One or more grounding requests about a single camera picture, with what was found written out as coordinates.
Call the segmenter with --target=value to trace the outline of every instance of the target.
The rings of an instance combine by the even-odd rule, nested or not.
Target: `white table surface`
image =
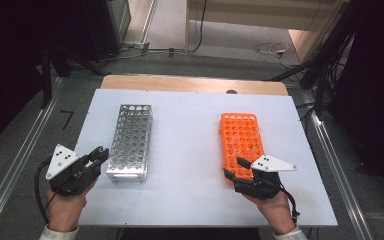
[[[298,166],[282,172],[302,226],[337,221],[291,97],[139,90],[95,92],[75,151],[109,148],[121,104],[152,105],[146,183],[113,183],[105,163],[81,225],[249,227],[267,225],[255,205],[236,193],[222,171],[222,113],[253,113],[266,153]]]

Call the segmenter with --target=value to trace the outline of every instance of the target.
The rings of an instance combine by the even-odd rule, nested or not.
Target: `white sleeve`
[[[290,233],[283,235],[273,234],[273,236],[276,240],[307,240],[307,237],[304,235],[301,229],[299,229],[298,226]]]
[[[76,238],[77,232],[79,228],[72,232],[54,232],[48,229],[48,225],[43,228],[42,236],[40,236],[39,240],[74,240]]]

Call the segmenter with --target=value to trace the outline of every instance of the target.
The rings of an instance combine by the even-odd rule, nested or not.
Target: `table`
[[[164,86],[171,91],[161,91]],[[257,92],[256,86],[262,93],[277,95],[247,94],[247,88]],[[222,94],[226,89],[235,89],[240,94]],[[77,153],[88,153],[98,145],[111,145],[121,103],[153,107],[148,180],[112,183],[106,176],[106,165],[103,166],[101,177],[88,194],[81,225],[267,225],[255,205],[235,193],[224,180],[218,127],[221,113],[229,111],[256,114],[265,151],[298,166],[298,171],[280,173],[280,177],[297,201],[301,212],[299,224],[337,225],[295,106],[281,83],[107,76],[92,99],[75,148]]]
[[[185,48],[189,21],[201,20],[205,0],[188,0]],[[302,62],[318,49],[326,32],[332,30],[347,4],[344,0],[211,0],[205,19],[209,22],[289,29]]]

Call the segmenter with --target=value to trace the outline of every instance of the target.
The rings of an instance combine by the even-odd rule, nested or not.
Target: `wooden board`
[[[207,93],[235,90],[238,94],[288,96],[281,82],[156,75],[108,75],[102,81],[101,88]]]

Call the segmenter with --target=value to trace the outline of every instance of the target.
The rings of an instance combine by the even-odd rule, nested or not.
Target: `hand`
[[[51,189],[46,191],[47,201],[52,201],[48,206],[48,229],[55,232],[72,232],[79,226],[79,217],[86,206],[86,194],[93,188],[97,180],[83,191],[82,194],[73,197],[55,195]]]
[[[267,200],[243,196],[257,205],[258,210],[272,225],[277,235],[286,234],[295,229],[296,226],[291,218],[288,197],[283,192],[279,192],[274,198]]]

